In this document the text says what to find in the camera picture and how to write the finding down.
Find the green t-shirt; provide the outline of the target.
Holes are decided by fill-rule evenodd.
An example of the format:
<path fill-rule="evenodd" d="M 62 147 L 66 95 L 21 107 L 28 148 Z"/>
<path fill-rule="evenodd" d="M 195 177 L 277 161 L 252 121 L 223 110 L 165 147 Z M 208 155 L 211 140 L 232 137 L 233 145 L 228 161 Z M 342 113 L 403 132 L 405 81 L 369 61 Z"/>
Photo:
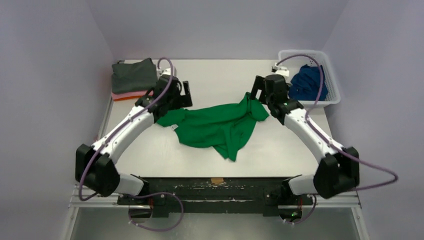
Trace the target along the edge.
<path fill-rule="evenodd" d="M 239 150 L 250 140 L 256 124 L 268 117 L 264 106 L 246 92 L 238 103 L 170 110 L 156 123 L 172 127 L 180 144 L 214 148 L 221 157 L 234 162 Z"/>

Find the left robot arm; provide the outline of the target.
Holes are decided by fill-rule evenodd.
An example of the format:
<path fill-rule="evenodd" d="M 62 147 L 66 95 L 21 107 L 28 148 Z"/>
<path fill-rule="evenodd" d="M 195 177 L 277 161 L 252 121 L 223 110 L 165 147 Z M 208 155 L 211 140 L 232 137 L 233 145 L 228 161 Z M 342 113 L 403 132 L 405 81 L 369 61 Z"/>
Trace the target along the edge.
<path fill-rule="evenodd" d="M 139 176 L 116 169 L 124 151 L 145 130 L 171 110 L 193 105 L 188 81 L 162 74 L 156 85 L 141 96 L 125 118 L 109 133 L 91 145 L 81 144 L 75 154 L 75 180 L 96 194 L 129 195 L 138 205 L 146 203 L 149 191 Z"/>

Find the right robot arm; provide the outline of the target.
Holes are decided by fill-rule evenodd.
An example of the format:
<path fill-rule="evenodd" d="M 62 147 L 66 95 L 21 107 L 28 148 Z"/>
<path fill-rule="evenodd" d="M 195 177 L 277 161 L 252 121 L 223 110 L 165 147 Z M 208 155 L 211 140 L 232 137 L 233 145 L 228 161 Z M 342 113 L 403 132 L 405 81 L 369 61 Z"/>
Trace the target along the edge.
<path fill-rule="evenodd" d="M 271 115 L 291 130 L 309 149 L 317 161 L 314 174 L 300 175 L 286 180 L 280 196 L 288 204 L 303 194 L 315 194 L 324 199 L 356 188 L 360 183 L 359 163 L 354 147 L 344 147 L 331 140 L 309 116 L 304 106 L 288 96 L 289 86 L 280 74 L 257 75 L 250 98 L 266 105 Z"/>

